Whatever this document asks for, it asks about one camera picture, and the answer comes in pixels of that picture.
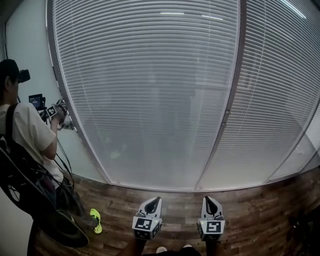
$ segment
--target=backpack strap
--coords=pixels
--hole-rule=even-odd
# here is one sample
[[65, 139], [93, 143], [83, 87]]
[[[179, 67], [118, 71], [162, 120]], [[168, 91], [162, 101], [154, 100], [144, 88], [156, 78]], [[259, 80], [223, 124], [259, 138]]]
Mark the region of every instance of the backpack strap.
[[6, 135], [7, 143], [9, 146], [14, 141], [14, 139], [12, 138], [12, 135], [13, 135], [13, 128], [14, 128], [14, 113], [17, 105], [18, 103], [11, 105], [8, 108], [5, 116], [5, 135]]

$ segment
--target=white shoe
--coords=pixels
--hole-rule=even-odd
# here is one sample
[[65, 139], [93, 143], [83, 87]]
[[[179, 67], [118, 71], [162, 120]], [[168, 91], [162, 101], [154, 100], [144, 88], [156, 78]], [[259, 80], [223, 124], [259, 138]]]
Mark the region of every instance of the white shoe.
[[163, 252], [166, 252], [168, 251], [166, 247], [163, 247], [163, 246], [160, 246], [156, 249], [155, 253], [156, 254], [160, 254], [160, 253], [163, 253]]

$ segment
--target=man wearing black cap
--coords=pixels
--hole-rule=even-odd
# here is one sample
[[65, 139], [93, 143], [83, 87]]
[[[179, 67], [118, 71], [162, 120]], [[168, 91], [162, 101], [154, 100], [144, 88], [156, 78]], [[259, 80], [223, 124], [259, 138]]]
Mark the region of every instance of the man wearing black cap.
[[[6, 114], [10, 105], [18, 103], [18, 83], [24, 82], [16, 62], [5, 59], [0, 62], [0, 134], [6, 134]], [[62, 172], [53, 161], [57, 153], [57, 131], [65, 115], [59, 111], [51, 118], [50, 127], [41, 119], [36, 108], [31, 103], [19, 103], [13, 114], [13, 140], [20, 144], [30, 156], [45, 167], [53, 178], [60, 184], [65, 184]], [[100, 214], [91, 209], [90, 215], [85, 214], [85, 209], [76, 192], [62, 189], [57, 182], [57, 204], [62, 208], [70, 209], [71, 213], [80, 216], [80, 221], [91, 226], [96, 233], [101, 233]]]

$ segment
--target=ear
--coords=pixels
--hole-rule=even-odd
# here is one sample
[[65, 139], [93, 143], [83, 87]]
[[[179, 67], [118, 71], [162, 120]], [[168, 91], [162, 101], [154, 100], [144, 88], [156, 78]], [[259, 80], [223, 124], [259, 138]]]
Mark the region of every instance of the ear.
[[7, 76], [7, 77], [4, 79], [4, 90], [5, 90], [5, 91], [9, 91], [10, 86], [11, 86], [10, 77]]

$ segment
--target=black cap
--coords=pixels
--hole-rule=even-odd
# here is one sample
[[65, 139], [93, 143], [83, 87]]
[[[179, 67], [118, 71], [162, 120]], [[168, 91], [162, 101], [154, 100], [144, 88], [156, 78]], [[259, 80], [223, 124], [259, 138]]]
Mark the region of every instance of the black cap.
[[19, 68], [17, 63], [13, 59], [5, 59], [0, 62], [0, 81], [4, 81], [6, 77], [10, 77], [10, 80], [16, 80], [19, 78]]

